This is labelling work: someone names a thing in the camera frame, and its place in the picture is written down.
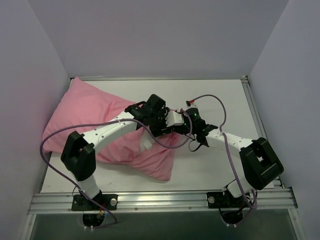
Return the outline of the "pink floral pillowcase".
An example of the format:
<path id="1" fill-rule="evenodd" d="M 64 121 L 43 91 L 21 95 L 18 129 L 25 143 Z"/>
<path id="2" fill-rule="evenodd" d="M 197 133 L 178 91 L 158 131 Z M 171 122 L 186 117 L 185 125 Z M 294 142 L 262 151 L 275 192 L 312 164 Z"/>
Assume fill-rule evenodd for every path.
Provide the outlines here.
<path id="1" fill-rule="evenodd" d="M 62 97 L 42 134 L 45 152 L 62 153 L 76 131 L 93 144 L 98 161 L 127 165 L 160 181 L 171 179 L 177 133 L 153 139 L 124 110 L 133 102 L 104 92 L 76 77 Z"/>

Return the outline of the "white pillow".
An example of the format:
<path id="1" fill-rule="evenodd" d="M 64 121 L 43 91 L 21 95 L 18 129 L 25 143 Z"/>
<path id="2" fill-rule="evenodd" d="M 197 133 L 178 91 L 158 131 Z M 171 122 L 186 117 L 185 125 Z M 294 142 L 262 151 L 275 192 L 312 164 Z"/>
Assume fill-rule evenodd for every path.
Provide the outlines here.
<path id="1" fill-rule="evenodd" d="M 154 142 L 155 141 L 150 136 L 150 134 L 147 131 L 145 131 L 140 138 L 139 153 L 150 150 L 153 147 Z"/>

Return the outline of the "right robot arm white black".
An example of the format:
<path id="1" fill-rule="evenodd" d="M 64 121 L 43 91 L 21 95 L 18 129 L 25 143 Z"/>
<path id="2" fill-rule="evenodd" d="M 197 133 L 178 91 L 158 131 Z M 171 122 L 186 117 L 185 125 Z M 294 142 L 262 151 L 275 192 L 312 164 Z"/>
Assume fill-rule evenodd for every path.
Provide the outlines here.
<path id="1" fill-rule="evenodd" d="M 284 172 L 281 161 L 267 139 L 249 139 L 222 132 L 218 126 L 207 124 L 197 108 L 192 107 L 185 114 L 169 112 L 166 125 L 182 135 L 192 133 L 202 146 L 226 151 L 227 156 L 240 160 L 241 165 L 230 165 L 237 176 L 227 181 L 227 190 L 222 193 L 223 203 L 227 206 L 238 203 L 243 193 L 262 190 Z"/>

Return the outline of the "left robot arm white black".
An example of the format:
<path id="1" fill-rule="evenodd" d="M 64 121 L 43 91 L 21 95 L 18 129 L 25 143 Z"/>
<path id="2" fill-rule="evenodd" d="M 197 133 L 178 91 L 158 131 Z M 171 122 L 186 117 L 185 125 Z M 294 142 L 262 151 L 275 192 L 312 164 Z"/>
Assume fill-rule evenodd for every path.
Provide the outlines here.
<path id="1" fill-rule="evenodd" d="M 61 161 L 75 178 L 83 204 L 90 210 L 100 206 L 101 190 L 94 172 L 96 160 L 128 165 L 157 180 L 168 181 L 173 167 L 177 142 L 167 132 L 166 102 L 152 94 L 147 101 L 128 106 L 118 116 L 102 126 L 67 137 Z"/>

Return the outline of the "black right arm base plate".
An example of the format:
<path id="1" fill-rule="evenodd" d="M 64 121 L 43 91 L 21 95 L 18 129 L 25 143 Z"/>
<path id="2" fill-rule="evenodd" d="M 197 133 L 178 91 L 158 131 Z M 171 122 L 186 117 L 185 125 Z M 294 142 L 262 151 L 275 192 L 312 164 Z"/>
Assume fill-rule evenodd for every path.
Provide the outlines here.
<path id="1" fill-rule="evenodd" d="M 247 206 L 242 196 L 233 197 L 228 190 L 207 192 L 206 199 L 209 209 L 235 209 Z"/>

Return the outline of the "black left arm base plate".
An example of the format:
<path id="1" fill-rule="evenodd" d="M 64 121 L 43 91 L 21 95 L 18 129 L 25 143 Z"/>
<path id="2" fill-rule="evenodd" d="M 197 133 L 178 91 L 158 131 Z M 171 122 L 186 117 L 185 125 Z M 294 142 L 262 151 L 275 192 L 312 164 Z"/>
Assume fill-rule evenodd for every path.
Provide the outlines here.
<path id="1" fill-rule="evenodd" d="M 117 209 L 118 195 L 114 193 L 99 193 L 93 198 L 93 201 L 112 211 Z M 92 201 L 85 198 L 82 194 L 73 196 L 71 210 L 75 212 L 81 211 L 98 211 L 101 208 Z"/>

